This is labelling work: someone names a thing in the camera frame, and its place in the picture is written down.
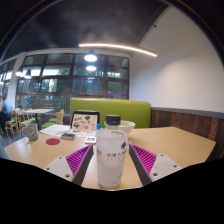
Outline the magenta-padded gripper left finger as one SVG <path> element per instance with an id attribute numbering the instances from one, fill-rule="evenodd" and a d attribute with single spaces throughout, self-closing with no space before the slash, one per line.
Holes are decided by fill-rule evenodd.
<path id="1" fill-rule="evenodd" d="M 93 146 L 87 145 L 67 157 L 58 156 L 44 170 L 81 186 L 93 154 Z"/>

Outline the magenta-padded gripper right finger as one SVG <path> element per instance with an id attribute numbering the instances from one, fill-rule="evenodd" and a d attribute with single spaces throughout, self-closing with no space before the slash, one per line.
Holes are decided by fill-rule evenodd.
<path id="1" fill-rule="evenodd" d="M 129 155 L 143 186 L 182 169 L 167 155 L 156 155 L 134 144 L 129 145 Z"/>

